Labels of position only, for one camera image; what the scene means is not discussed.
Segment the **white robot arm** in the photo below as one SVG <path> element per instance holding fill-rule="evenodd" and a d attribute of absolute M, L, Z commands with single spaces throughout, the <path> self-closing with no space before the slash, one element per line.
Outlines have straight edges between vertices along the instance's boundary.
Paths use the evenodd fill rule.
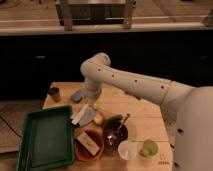
<path fill-rule="evenodd" d="M 92 101 L 109 84 L 177 114 L 172 171 L 213 171 L 213 86 L 193 87 L 114 69 L 105 53 L 85 60 L 80 71 L 82 89 Z"/>

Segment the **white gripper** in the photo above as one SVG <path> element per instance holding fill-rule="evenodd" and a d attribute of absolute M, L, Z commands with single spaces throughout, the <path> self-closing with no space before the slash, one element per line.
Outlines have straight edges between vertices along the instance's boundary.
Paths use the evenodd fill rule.
<path fill-rule="evenodd" d="M 89 90 L 86 88 L 83 89 L 83 95 L 89 103 L 95 103 L 100 97 L 100 94 L 101 94 L 100 89 L 97 90 Z"/>

